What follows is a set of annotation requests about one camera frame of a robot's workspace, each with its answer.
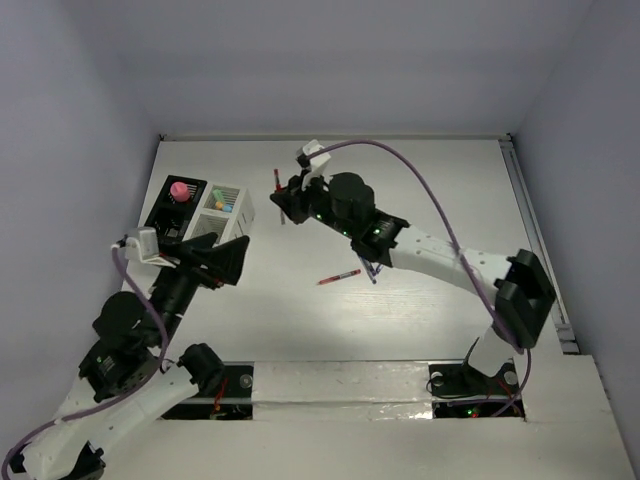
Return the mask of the red gel pen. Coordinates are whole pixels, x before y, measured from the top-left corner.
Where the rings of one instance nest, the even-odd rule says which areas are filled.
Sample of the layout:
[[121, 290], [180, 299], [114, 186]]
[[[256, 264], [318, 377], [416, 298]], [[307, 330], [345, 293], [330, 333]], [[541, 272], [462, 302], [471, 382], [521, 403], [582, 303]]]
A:
[[[282, 190], [282, 186], [279, 178], [279, 170], [277, 168], [273, 169], [273, 175], [274, 175], [275, 191], [280, 192]], [[280, 217], [280, 224], [282, 226], [286, 225], [286, 217], [285, 217], [284, 211], [281, 208], [279, 209], [279, 217]]]

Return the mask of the green highlighter marker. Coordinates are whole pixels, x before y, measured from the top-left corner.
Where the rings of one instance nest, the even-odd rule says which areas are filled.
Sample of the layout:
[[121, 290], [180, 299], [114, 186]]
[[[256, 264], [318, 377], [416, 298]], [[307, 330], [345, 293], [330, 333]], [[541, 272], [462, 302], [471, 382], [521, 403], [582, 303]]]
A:
[[215, 198], [215, 200], [217, 202], [220, 202], [220, 203], [225, 203], [226, 202], [225, 197], [224, 197], [224, 193], [220, 189], [213, 189], [212, 190], [212, 195], [213, 195], [213, 197]]

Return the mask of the dark red ink pen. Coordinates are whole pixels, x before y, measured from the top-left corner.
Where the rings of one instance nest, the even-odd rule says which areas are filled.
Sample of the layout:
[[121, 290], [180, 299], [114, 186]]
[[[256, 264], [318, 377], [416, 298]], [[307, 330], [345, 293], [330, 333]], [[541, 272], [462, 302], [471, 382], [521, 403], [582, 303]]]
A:
[[316, 285], [324, 286], [324, 285], [328, 285], [337, 281], [348, 279], [360, 274], [361, 274], [361, 269], [355, 269], [355, 270], [347, 271], [341, 274], [337, 274], [337, 275], [333, 275], [333, 276], [321, 279], [318, 282], [316, 282]]

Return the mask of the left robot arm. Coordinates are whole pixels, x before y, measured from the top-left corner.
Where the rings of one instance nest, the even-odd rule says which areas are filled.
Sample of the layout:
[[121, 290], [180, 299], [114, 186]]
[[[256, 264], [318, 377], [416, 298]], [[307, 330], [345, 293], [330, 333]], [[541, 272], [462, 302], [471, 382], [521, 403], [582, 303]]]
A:
[[110, 296], [94, 320], [94, 345], [79, 364], [54, 417], [18, 440], [1, 476], [99, 479], [123, 442], [182, 401], [222, 395], [225, 365], [205, 343], [175, 361], [171, 340], [199, 289], [236, 285], [250, 238], [219, 242], [159, 238], [152, 227], [130, 231], [111, 247], [128, 288]]

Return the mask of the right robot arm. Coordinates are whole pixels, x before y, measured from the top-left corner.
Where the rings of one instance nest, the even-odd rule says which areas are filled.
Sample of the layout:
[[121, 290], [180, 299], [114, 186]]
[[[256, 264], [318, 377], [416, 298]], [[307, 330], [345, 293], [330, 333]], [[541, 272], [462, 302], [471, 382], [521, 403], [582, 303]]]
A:
[[486, 390], [510, 357], [537, 344], [557, 295], [535, 253], [521, 249], [504, 256], [456, 247], [378, 209], [373, 189], [355, 173], [330, 180], [294, 176], [270, 199], [295, 224], [314, 219], [347, 237], [369, 262], [424, 274], [487, 301], [491, 325], [460, 368], [468, 390]]

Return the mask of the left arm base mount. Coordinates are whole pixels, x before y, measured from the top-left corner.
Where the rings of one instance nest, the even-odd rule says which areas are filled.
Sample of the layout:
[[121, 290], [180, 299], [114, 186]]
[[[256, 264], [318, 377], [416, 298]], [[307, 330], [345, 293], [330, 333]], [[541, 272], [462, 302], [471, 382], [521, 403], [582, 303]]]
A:
[[225, 368], [221, 384], [210, 394], [196, 394], [172, 407], [163, 420], [242, 421], [253, 418], [254, 365], [231, 364]]

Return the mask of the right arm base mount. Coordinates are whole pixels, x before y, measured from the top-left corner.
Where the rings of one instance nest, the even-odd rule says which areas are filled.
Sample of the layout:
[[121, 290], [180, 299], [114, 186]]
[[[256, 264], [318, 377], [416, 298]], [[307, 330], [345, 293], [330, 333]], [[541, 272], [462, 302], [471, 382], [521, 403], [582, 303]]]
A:
[[526, 418], [512, 358], [492, 376], [465, 361], [430, 364], [425, 390], [436, 419]]

